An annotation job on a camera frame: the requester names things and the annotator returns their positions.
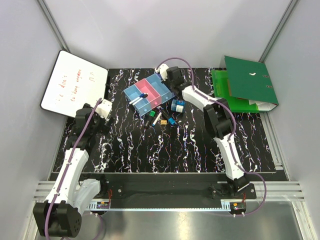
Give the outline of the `light blue capped marker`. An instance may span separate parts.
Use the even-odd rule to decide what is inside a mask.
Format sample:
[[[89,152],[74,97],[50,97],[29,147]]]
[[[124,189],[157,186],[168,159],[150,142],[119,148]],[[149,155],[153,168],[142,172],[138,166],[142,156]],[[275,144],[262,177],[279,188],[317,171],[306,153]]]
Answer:
[[[154,127],[156,125],[156,123],[159,121],[160,117],[162,115],[162,112],[160,111],[158,113],[158,115],[156,116],[156,118],[154,119],[153,123],[152,123],[152,126]]]

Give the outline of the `pink bin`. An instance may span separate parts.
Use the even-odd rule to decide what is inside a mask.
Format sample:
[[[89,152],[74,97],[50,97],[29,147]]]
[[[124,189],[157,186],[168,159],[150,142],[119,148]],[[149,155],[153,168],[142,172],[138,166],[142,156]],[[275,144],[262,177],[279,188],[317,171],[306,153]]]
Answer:
[[[147,94],[145,98],[150,104],[151,108],[155,108],[161,104],[161,95],[156,91],[156,89],[147,81],[146,78],[138,81],[135,86],[140,90],[141,93]]]

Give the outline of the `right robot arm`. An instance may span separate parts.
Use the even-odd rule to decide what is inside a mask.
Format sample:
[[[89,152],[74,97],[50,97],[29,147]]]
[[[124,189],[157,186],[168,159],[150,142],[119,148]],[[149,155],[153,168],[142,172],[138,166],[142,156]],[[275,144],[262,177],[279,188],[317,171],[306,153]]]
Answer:
[[[211,97],[185,82],[181,69],[177,66],[165,66],[163,74],[163,82],[171,92],[203,112],[205,129],[217,143],[224,162],[227,186],[223,189],[230,197],[239,198],[250,182],[246,178],[246,171],[235,145],[236,121],[228,102],[223,98]]]

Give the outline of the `light blue bin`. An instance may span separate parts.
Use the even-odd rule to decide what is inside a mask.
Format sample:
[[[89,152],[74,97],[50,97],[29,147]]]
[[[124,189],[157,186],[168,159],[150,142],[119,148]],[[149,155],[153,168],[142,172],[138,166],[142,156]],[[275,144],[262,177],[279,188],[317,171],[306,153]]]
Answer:
[[[128,102],[134,100],[135,98],[139,97],[141,94],[140,90],[136,87],[136,85],[132,85],[130,87],[127,87],[123,93],[125,94],[125,97],[127,99]],[[146,114],[148,114],[152,108],[151,105],[148,103],[148,101],[146,99],[141,100],[140,102],[138,102],[136,105],[132,106],[136,112],[142,117]]]

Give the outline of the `blue white marker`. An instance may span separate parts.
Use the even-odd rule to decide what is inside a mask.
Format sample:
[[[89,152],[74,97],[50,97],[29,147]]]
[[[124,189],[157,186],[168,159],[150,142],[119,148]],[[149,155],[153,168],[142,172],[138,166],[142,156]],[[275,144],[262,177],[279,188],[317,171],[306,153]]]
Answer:
[[[140,97],[143,97],[143,96],[145,96],[145,95],[148,96],[147,93],[142,93],[140,96],[138,96],[138,97],[136,97],[135,99],[133,99],[132,101],[130,101],[129,104],[132,105],[133,102],[135,102],[135,101],[138,100]]]

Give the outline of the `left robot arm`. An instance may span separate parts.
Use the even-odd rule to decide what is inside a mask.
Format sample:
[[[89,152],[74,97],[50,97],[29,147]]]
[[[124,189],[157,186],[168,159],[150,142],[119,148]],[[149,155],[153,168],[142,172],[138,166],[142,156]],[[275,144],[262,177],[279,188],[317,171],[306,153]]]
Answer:
[[[102,130],[110,131],[113,123],[111,111],[112,103],[106,99],[99,99],[94,107],[86,103],[76,111],[54,186],[45,200],[33,207],[39,234],[47,240],[75,238],[80,232],[83,213],[91,201],[95,197],[112,196],[103,176],[80,182],[82,170],[96,145],[96,135]]]

